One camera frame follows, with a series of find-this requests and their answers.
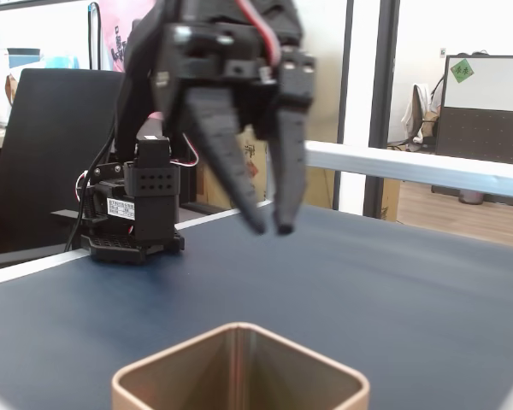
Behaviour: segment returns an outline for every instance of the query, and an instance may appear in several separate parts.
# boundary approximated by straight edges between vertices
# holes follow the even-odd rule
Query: square metal container
[[[367,410],[360,373],[261,327],[224,325],[124,367],[113,410]]]

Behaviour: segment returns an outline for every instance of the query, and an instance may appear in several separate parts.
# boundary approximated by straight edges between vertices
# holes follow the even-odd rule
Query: red wire
[[[258,20],[256,16],[254,16],[250,10],[247,9],[246,3],[243,2],[243,0],[236,0],[236,3],[238,4],[241,11],[243,11],[243,14],[251,22],[253,26],[256,27],[258,32],[261,34],[262,38],[264,39],[264,43],[266,44],[266,51],[268,53],[268,63],[270,65],[274,65],[274,40],[269,36],[268,32],[266,31],[266,27],[262,25],[262,22]]]

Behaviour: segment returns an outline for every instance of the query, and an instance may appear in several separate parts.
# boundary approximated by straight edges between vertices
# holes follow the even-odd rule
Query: chair backrest
[[[78,209],[74,183],[106,142],[122,77],[23,71],[0,155],[0,253],[66,242],[50,213]]]

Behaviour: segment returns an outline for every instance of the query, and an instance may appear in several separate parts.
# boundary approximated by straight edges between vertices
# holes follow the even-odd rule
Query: black frame
[[[400,0],[381,0],[380,2],[373,107],[370,119],[370,148],[387,148],[400,6]],[[363,216],[382,218],[383,194],[384,179],[368,176],[365,185]]]
[[[397,34],[399,22],[400,0],[381,0],[380,17],[378,22],[378,38],[376,41],[376,60],[374,67],[373,105],[370,121],[369,147],[387,148],[390,113],[392,106],[393,75],[395,68],[395,55],[397,51]],[[344,143],[345,105],[350,49],[351,49],[351,22],[353,18],[353,0],[348,1],[345,31],[344,66],[342,70],[342,94],[340,96],[340,118],[338,144]],[[334,177],[333,209],[339,210],[340,175],[336,172]],[[367,177],[365,185],[365,200],[363,215],[371,218],[381,218],[382,214],[382,178]]]
[[[350,72],[350,51],[351,51],[351,29],[353,23],[353,2],[348,0],[345,11],[345,31],[344,31],[344,57],[342,61],[342,80],[340,82],[340,106],[339,106],[339,135],[337,144],[344,143],[344,123],[345,123],[345,103],[348,94],[348,73]],[[339,210],[340,204],[340,178],[342,173],[334,173],[333,188],[333,209]]]

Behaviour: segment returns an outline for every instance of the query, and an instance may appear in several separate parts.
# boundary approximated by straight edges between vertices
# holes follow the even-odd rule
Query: aluminum rail
[[[307,141],[308,165],[513,197],[513,165]]]

